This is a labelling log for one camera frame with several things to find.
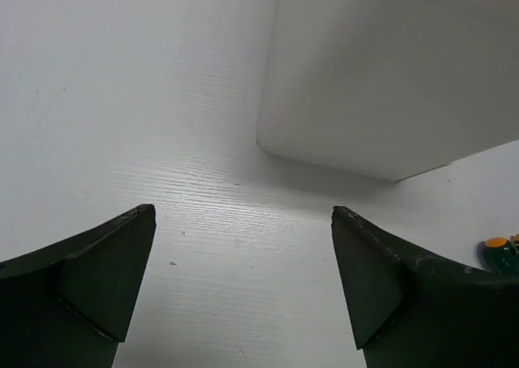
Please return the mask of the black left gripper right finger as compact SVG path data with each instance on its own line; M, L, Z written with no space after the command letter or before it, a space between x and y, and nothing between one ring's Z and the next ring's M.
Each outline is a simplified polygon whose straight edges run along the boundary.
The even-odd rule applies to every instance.
M517 278L437 255L345 207L333 209L332 241L367 366L517 366Z

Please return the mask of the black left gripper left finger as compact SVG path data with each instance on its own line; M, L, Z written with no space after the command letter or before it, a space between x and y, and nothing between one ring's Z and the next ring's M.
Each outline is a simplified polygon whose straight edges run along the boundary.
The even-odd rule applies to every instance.
M110 367L127 338L156 231L141 204L1 263L3 367Z

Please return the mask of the green stubby screwdriver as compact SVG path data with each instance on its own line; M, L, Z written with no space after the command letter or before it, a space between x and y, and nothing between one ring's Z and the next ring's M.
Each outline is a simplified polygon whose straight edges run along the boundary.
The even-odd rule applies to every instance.
M518 277L518 236L494 237L482 243L479 255L483 266L502 276Z

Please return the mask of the white drawer cabinet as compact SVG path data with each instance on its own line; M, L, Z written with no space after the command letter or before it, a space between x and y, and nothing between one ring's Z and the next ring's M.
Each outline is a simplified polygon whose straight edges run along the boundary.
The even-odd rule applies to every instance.
M518 138L518 0L277 0L275 156L398 182Z

